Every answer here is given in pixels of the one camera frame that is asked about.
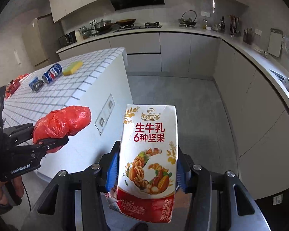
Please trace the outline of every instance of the red plastic bag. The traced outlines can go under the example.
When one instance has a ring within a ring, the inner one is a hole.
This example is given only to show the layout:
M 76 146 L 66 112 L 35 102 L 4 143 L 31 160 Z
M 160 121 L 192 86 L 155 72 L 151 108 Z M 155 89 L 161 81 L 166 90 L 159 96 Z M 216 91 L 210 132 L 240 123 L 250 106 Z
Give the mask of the red plastic bag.
M 45 138 L 74 136 L 90 122 L 91 111 L 88 107 L 69 106 L 61 110 L 51 111 L 37 121 L 33 131 L 33 143 L 36 144 Z M 57 152 L 61 147 L 51 149 L 47 153 Z

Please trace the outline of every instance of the sponge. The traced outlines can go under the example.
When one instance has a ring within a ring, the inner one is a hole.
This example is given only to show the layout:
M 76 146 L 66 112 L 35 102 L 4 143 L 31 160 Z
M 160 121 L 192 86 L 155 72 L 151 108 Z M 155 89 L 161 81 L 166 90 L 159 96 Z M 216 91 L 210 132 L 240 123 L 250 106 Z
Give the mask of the sponge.
M 82 65 L 83 61 L 74 61 L 66 69 L 64 69 L 62 73 L 64 76 L 71 75 L 75 73 Z

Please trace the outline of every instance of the metal screw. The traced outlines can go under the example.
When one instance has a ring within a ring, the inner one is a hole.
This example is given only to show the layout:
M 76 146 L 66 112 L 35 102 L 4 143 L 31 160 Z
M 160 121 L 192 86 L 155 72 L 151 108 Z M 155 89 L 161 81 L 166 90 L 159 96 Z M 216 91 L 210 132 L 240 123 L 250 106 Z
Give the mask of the metal screw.
M 234 177 L 235 176 L 235 173 L 230 171 L 230 170 L 227 171 L 226 174 L 227 174 L 228 177 Z
M 92 164 L 91 169 L 97 170 L 100 167 L 101 167 L 101 165 L 99 165 L 98 163 L 94 163 L 94 164 Z
M 194 169 L 194 170 L 201 170 L 202 167 L 201 167 L 201 165 L 199 165 L 199 164 L 194 164 L 194 165 L 193 165 L 193 169 Z
M 63 176 L 66 175 L 66 171 L 65 171 L 65 170 L 61 170 L 61 171 L 58 172 L 58 175 L 59 175 L 60 177 L 63 177 Z

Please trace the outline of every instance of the pot handle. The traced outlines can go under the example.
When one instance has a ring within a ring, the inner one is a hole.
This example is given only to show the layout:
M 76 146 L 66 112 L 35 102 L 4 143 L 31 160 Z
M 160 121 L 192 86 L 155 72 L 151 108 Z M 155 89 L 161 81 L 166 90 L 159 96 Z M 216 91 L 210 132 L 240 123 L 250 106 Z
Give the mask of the pot handle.
M 183 19 L 183 16 L 187 13 L 187 12 L 190 12 L 190 11 L 192 11 L 192 12 L 194 12 L 195 13 L 195 19 L 193 20 L 193 22 L 196 20 L 196 18 L 197 18 L 197 13 L 196 13 L 196 11 L 194 11 L 194 10 L 189 10 L 189 11 L 186 11 L 183 15 L 182 15 L 182 17 L 181 17 L 181 19 Z

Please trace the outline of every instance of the refrigerator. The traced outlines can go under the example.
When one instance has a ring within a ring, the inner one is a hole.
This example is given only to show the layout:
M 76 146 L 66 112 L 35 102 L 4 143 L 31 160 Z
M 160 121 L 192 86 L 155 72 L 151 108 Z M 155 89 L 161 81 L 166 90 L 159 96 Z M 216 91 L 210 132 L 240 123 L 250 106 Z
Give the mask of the refrigerator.
M 60 61 L 56 53 L 64 35 L 61 22 L 53 23 L 52 14 L 35 18 L 22 32 L 29 60 L 35 70 Z

